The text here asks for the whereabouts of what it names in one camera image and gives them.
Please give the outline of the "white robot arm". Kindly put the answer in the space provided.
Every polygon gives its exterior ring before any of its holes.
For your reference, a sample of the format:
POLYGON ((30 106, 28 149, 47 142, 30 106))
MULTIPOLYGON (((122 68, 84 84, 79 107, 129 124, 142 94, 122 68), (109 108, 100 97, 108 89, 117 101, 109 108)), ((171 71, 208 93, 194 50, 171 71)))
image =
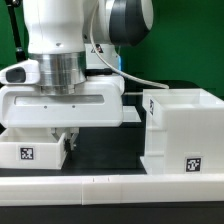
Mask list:
POLYGON ((24 0, 29 57, 0 71, 0 149, 59 145, 79 127, 123 122, 124 79, 90 77, 99 44, 136 45, 153 24, 151 0, 24 0))

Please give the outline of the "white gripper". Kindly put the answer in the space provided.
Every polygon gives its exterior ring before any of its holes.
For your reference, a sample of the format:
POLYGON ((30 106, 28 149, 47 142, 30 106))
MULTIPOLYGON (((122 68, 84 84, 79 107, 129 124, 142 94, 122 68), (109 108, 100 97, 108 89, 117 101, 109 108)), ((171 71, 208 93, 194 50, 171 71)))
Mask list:
POLYGON ((5 128, 52 128, 54 139, 77 146, 77 127, 119 126, 124 119, 124 79, 118 75, 91 76, 71 95, 49 96, 35 86, 0 89, 0 123, 5 128))

